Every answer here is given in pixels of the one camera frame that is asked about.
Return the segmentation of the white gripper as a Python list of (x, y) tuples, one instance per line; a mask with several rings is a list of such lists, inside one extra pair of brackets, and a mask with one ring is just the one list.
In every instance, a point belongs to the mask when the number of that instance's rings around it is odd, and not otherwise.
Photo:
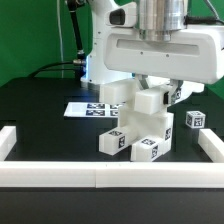
[(147, 75), (170, 78), (163, 104), (173, 105), (181, 80), (213, 84), (224, 76), (224, 26), (189, 25), (168, 42), (142, 40), (134, 28), (112, 28), (103, 56), (108, 69), (137, 73), (140, 90), (149, 88)]

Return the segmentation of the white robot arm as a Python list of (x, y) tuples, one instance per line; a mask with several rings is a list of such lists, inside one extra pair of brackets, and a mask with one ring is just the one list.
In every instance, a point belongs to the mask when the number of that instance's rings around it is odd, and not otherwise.
[(224, 24), (187, 15), (188, 0), (66, 0), (72, 21), (88, 4), (93, 49), (78, 63), (100, 86), (100, 100), (168, 106), (224, 77)]

